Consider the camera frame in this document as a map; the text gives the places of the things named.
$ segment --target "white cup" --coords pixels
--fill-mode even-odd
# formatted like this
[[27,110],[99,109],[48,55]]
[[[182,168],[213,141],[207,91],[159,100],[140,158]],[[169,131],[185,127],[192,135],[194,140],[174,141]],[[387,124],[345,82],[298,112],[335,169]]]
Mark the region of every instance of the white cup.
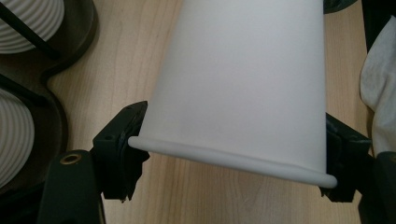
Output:
[[322,3],[185,0],[130,146],[334,187]]
[[[63,0],[0,0],[36,34],[49,40],[64,18]],[[0,54],[24,52],[35,46],[0,20]]]
[[34,140],[35,126],[29,109],[0,89],[0,188],[26,163]]

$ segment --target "wooden table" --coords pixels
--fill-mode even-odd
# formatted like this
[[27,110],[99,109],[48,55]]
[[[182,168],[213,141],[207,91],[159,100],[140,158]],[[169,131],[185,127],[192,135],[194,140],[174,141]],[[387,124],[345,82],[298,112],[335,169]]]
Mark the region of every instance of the wooden table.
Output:
[[[49,87],[69,120],[68,149],[92,139],[126,105],[150,98],[182,0],[94,0],[99,31]],[[367,135],[359,78],[366,49],[361,2],[325,16],[327,110]],[[131,202],[105,201],[107,223],[360,223],[354,203],[318,187],[151,153]]]

